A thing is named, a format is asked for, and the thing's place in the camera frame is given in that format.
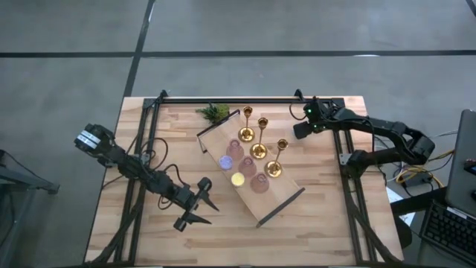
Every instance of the gray concrete floor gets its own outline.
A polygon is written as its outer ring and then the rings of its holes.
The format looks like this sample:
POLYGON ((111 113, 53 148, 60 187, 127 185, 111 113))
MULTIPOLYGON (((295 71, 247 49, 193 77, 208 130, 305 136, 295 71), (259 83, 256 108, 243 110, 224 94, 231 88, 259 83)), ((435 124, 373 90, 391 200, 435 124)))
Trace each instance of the gray concrete floor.
MULTIPOLYGON (((134 51, 146 5, 1 1, 0 52, 134 51)), ((464 0, 158 0, 144 50, 475 49, 475 25, 464 0)), ((72 141, 88 122, 115 127, 130 64, 0 59, 0 147, 61 184, 36 195, 15 267, 82 261, 104 169, 72 141)), ((434 135, 476 108, 475 69, 474 57, 142 59, 132 95, 363 95, 370 115, 434 135)), ((443 152, 455 136, 435 141, 443 152)), ((436 175, 447 183, 448 172, 436 175)))

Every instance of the computer monitor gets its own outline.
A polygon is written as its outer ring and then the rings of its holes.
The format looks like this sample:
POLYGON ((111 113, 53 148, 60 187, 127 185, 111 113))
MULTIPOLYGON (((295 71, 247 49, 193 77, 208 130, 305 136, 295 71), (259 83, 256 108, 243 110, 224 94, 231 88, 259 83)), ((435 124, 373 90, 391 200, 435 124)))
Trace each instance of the computer monitor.
POLYGON ((446 202, 451 207, 476 217, 476 200, 472 197, 472 193, 476 191, 476 175, 464 168, 469 159, 476 159, 476 111, 465 109, 461 112, 446 202))

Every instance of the wooden tray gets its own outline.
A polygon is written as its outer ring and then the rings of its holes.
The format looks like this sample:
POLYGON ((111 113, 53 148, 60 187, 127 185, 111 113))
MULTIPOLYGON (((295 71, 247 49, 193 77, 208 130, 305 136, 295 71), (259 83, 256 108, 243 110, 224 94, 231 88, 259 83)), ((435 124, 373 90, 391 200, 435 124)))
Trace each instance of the wooden tray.
MULTIPOLYGON (((238 138, 238 131, 244 126, 245 123, 240 118, 239 110, 236 110, 221 122, 207 128, 197 136, 199 137, 204 152, 206 150, 218 164, 220 157, 226 155, 226 150, 230 140, 238 138)), ((255 133, 260 132, 257 127, 252 128, 255 133)), ((245 151, 245 156, 249 156, 251 145, 257 142, 257 137, 255 137, 251 142, 240 142, 245 151)), ((271 154, 270 151, 268 151, 268 155, 264 159, 254 159, 254 163, 257 166, 257 173, 264 173, 265 164, 275 159, 276 156, 271 154)), ((234 162, 233 167, 230 170, 222 171, 230 183, 231 176, 238 172, 238 165, 239 162, 234 162)), ((251 179, 249 178, 245 179, 245 184, 243 186, 235 188, 243 202, 248 206, 251 213, 258 220, 257 227, 260 227, 266 221, 271 219, 277 212, 285 208, 305 190, 305 188, 299 187, 296 182, 286 174, 284 169, 279 177, 268 177, 268 181, 269 189, 261 194, 257 194, 251 190, 251 179)))

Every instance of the green plant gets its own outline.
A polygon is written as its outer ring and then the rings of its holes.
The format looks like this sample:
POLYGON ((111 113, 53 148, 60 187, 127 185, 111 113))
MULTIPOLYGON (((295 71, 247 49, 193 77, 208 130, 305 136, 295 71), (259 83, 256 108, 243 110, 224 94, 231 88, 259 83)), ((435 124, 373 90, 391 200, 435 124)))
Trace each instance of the green plant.
POLYGON ((203 118, 209 120, 210 123, 215 124, 230 113, 230 107, 226 104, 210 103, 209 107, 197 109, 196 112, 203 114, 203 118))

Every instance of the wooden board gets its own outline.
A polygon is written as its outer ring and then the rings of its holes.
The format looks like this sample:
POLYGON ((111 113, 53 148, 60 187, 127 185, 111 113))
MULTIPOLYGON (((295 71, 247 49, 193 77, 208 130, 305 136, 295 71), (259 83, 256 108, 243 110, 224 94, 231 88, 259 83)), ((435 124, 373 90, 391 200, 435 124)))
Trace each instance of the wooden board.
MULTIPOLYGON (((143 98, 126 98, 123 102, 116 130, 117 143, 127 148, 137 133, 143 98)), ((345 97, 348 108, 366 115, 362 97, 345 97)), ((275 143, 286 138, 289 147, 280 156, 286 173, 306 190, 289 206, 262 228, 254 227, 256 219, 227 181, 209 154, 203 154, 196 134, 209 123, 195 113, 206 104, 162 105, 156 135, 169 143, 169 156, 164 166, 176 163, 183 180, 197 191, 196 183, 207 176, 213 181, 210 198, 220 212, 201 205, 196 212, 213 225, 193 224, 181 233, 173 228, 182 210, 172 205, 168 210, 157 208, 158 196, 147 193, 141 235, 138 241, 137 265, 327 265, 354 264, 349 224, 331 132, 310 135, 296 140, 288 105, 253 105, 252 127, 257 119, 270 120, 263 142, 271 153, 277 153, 275 143)), ((231 111, 244 105, 230 105, 231 111)), ((296 116, 302 107, 294 105, 296 116)), ((370 150, 369 134, 352 131, 356 149, 370 150)), ((156 142, 157 157, 162 159, 164 145, 156 142)), ((104 182, 119 173, 110 169, 104 182)), ((175 172, 169 172, 179 184, 175 172)), ((117 231, 122 213, 126 179, 120 179, 104 189, 100 195, 86 260, 94 259, 117 231)), ((382 176, 366 172, 362 177, 370 224, 387 248, 402 258, 399 239, 393 222, 382 176)), ((126 241, 125 250, 129 250, 126 241)))
MULTIPOLYGON (((238 138, 238 131, 245 126, 244 121, 240 119, 240 114, 231 116, 223 124, 220 124, 218 127, 213 128, 212 130, 207 131, 206 133, 199 136, 200 141, 207 149, 208 153, 212 156, 215 162, 218 163, 219 158, 226 154, 226 149, 230 143, 230 140, 238 138)), ((256 134, 260 133, 258 127, 251 127, 256 134)), ((263 133, 264 136, 268 134, 268 131, 265 130, 263 133)), ((258 142, 258 137, 256 137, 251 142, 241 142, 241 146, 245 151, 245 156, 250 155, 250 148, 252 144, 258 142)), ((276 147, 278 139, 272 144, 276 147)), ((267 162, 275 160, 276 156, 273 153, 268 153, 264 159, 254 160, 255 165, 257 166, 257 172, 264 173, 264 167, 267 162)), ((233 167, 230 170, 223 170, 223 173, 226 179, 231 183, 231 176, 238 172, 239 163, 234 163, 233 167)), ((242 187, 234 188, 243 202, 248 206, 251 213, 256 217, 257 221, 269 217, 277 210, 280 205, 284 205, 285 202, 291 202, 291 199, 294 195, 298 194, 298 191, 302 188, 299 187, 296 182, 291 179, 286 170, 283 168, 283 172, 277 178, 269 178, 269 189, 261 194, 256 194, 251 189, 250 185, 251 178, 245 180, 245 184, 242 187)))

